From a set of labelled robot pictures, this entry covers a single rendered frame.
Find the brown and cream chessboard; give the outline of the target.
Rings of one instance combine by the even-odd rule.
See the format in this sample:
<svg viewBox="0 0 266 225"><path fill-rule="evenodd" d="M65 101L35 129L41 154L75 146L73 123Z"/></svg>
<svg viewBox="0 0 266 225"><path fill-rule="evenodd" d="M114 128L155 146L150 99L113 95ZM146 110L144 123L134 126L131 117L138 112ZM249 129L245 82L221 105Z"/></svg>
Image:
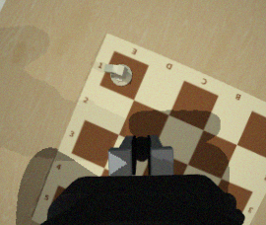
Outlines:
<svg viewBox="0 0 266 225"><path fill-rule="evenodd" d="M132 71L125 86L105 64ZM81 177L108 176L108 150L127 135L158 135L175 175L205 175L236 199L249 225L266 193L266 102L107 34L70 119L32 221ZM148 137L147 137L148 138Z"/></svg>

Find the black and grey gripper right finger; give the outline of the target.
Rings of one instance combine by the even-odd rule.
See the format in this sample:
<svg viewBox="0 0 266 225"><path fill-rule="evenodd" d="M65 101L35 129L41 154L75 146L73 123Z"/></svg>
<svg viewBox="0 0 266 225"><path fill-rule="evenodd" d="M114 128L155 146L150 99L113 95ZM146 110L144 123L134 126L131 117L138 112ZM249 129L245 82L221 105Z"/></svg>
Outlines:
<svg viewBox="0 0 266 225"><path fill-rule="evenodd" d="M147 137L149 175L174 175L173 148L171 146L163 146L158 135L148 135Z"/></svg>

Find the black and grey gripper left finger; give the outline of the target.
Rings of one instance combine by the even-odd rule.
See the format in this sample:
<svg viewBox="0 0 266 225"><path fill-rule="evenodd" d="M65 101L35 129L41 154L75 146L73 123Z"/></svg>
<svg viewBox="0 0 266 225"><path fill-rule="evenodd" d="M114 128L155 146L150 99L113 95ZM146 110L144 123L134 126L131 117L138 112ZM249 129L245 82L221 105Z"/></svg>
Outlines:
<svg viewBox="0 0 266 225"><path fill-rule="evenodd" d="M132 149L131 149L132 148ZM108 150L108 172L110 176L136 175L136 136L125 136L119 147Z"/></svg>

